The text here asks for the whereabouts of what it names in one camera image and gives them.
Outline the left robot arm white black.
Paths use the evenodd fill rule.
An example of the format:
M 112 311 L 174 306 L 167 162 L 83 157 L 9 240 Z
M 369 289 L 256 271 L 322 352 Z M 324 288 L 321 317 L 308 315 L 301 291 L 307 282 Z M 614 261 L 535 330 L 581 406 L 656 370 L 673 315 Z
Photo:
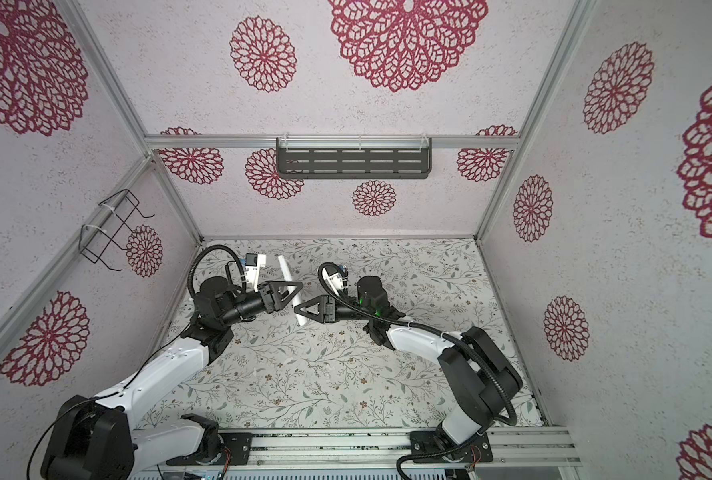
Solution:
M 192 297 L 188 326 L 135 374 L 91 398 L 63 404 L 43 438 L 45 479 L 127 479 L 176 458 L 213 463 L 222 454 L 217 422 L 185 414 L 141 430 L 145 416 L 176 386 L 215 362 L 234 338 L 233 325 L 282 311 L 301 292 L 299 281 L 268 281 L 245 291 L 223 277 L 204 281 Z

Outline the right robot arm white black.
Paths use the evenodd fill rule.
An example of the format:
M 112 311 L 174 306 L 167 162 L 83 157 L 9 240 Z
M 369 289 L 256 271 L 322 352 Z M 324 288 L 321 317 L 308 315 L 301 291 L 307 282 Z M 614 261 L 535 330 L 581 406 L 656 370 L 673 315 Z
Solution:
M 294 306 L 296 315 L 321 324 L 365 320 L 365 332 L 376 345 L 414 354 L 442 370 L 456 407 L 437 427 L 432 446 L 420 452 L 461 448 L 496 423 L 519 423 L 513 399 L 523 379 L 485 330 L 443 332 L 419 323 L 391 303 L 377 276 L 361 278 L 354 296 L 339 273 L 325 274 L 322 286 L 323 295 Z

